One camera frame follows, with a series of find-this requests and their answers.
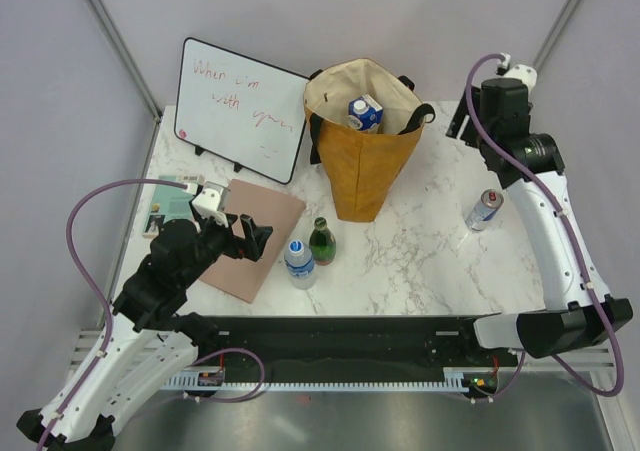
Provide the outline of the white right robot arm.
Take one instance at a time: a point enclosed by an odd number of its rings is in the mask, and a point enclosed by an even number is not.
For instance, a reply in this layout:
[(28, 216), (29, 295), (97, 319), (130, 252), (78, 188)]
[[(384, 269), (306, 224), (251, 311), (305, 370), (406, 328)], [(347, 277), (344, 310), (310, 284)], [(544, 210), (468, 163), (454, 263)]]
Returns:
[(550, 190), (534, 182), (493, 150), (469, 119), (460, 102), (447, 134), (479, 150), (524, 224), (539, 268), (544, 308), (541, 311), (479, 318), (474, 330), (458, 339), (458, 352), (477, 365), (495, 348), (523, 349), (542, 358), (598, 345), (607, 340), (605, 327), (589, 298), (574, 249), (559, 213), (570, 211), (564, 162), (554, 139), (530, 132), (529, 89), (519, 79), (498, 77), (472, 87), (479, 121), (491, 139), (517, 159)]

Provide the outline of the blue white drink carton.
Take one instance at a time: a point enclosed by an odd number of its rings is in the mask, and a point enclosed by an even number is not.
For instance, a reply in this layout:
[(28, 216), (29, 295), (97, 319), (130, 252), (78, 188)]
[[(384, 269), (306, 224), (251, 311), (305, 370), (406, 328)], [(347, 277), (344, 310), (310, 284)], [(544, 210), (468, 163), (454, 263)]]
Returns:
[(347, 123), (359, 132), (377, 134), (383, 113), (383, 107), (371, 95), (364, 94), (349, 103)]

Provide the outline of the green glass bottle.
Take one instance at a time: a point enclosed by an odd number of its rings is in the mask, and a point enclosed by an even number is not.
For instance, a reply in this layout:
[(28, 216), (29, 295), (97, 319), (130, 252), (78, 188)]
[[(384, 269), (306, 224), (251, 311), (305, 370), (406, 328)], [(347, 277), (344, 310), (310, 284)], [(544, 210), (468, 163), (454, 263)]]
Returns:
[(314, 229), (309, 237), (309, 247), (318, 265), (329, 265), (336, 256), (337, 244), (333, 233), (329, 230), (324, 217), (317, 217)]

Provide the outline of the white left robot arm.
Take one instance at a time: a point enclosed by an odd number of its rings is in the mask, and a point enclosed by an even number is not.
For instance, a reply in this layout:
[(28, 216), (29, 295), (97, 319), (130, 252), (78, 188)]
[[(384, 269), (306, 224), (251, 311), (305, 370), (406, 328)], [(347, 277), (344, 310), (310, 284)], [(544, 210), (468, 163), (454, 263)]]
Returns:
[(248, 215), (165, 223), (125, 282), (99, 340), (59, 394), (17, 422), (43, 450), (109, 450), (133, 412), (179, 370), (219, 353), (212, 321), (178, 315), (188, 288), (220, 257), (256, 262), (273, 232)]

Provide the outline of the silver blue drink can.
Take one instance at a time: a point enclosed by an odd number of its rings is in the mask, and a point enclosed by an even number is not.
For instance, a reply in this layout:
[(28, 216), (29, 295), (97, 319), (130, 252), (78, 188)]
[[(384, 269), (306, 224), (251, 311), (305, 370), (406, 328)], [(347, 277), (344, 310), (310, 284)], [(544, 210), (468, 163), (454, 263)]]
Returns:
[(504, 197), (498, 190), (485, 190), (465, 219), (467, 228), (474, 232), (483, 231), (495, 217), (503, 203)]

